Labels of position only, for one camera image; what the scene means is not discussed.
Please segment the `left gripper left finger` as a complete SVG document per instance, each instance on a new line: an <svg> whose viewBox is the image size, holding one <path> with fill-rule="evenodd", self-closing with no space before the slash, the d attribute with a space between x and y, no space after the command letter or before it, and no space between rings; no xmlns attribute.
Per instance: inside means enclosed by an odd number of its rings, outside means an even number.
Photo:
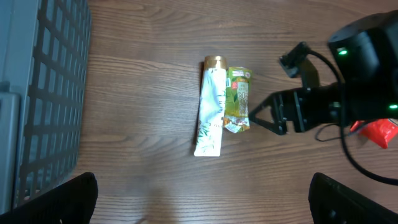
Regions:
<svg viewBox="0 0 398 224"><path fill-rule="evenodd" d="M97 198L95 175L85 172L1 215L1 224L89 223Z"/></svg>

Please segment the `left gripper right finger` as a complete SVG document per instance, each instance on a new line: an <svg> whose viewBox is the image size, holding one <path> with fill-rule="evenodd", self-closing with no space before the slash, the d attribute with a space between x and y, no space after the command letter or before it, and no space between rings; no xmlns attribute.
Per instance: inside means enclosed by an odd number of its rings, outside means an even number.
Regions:
<svg viewBox="0 0 398 224"><path fill-rule="evenodd" d="M315 224L397 224L397 214L329 176L313 175L308 201Z"/></svg>

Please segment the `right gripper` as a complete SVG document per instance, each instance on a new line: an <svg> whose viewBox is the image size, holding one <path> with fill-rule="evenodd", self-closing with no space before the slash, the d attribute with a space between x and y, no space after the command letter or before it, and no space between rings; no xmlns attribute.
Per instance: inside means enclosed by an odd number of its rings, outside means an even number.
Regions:
<svg viewBox="0 0 398 224"><path fill-rule="evenodd" d="M249 113L249 120L277 135L287 133L286 122L304 133L340 118L340 90L336 83L315 88L296 88L273 93Z"/></svg>

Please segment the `green snack packet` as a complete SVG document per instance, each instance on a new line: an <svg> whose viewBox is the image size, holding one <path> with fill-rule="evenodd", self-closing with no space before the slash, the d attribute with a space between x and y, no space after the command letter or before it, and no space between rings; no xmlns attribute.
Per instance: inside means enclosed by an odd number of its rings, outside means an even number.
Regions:
<svg viewBox="0 0 398 224"><path fill-rule="evenodd" d="M250 128L248 96L252 71L244 67L229 67L226 77L223 126L232 133L240 133Z"/></svg>

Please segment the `white tube with gold cap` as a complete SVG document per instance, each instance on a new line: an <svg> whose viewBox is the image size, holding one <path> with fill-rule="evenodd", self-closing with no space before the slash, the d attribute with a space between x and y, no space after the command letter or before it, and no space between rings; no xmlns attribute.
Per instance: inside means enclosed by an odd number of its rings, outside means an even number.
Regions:
<svg viewBox="0 0 398 224"><path fill-rule="evenodd" d="M222 56L205 57L195 157L220 156L226 105L226 66L226 59Z"/></svg>

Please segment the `orange spaghetti packet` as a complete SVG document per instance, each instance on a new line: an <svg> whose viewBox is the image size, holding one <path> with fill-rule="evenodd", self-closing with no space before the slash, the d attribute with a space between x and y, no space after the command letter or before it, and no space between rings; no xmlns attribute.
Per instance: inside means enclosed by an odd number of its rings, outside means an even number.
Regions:
<svg viewBox="0 0 398 224"><path fill-rule="evenodd" d="M387 149L389 142L397 135L397 120L356 121L350 128L350 133L356 131L381 148Z"/></svg>

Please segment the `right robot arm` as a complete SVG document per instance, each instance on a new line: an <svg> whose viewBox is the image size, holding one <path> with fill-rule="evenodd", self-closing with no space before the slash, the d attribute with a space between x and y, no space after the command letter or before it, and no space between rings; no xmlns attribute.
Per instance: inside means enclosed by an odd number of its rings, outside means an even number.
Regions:
<svg viewBox="0 0 398 224"><path fill-rule="evenodd" d="M272 93L249 119L285 135L288 121L303 133L321 124L397 118L397 11L366 16L335 32L328 47L336 65L305 42L279 58L302 87Z"/></svg>

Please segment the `grey plastic shopping basket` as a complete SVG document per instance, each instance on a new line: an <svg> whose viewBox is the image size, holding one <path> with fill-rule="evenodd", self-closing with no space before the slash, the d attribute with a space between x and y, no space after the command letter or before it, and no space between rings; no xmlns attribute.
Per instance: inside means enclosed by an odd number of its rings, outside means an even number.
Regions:
<svg viewBox="0 0 398 224"><path fill-rule="evenodd" d="M87 0L1 0L1 212L65 182L80 147Z"/></svg>

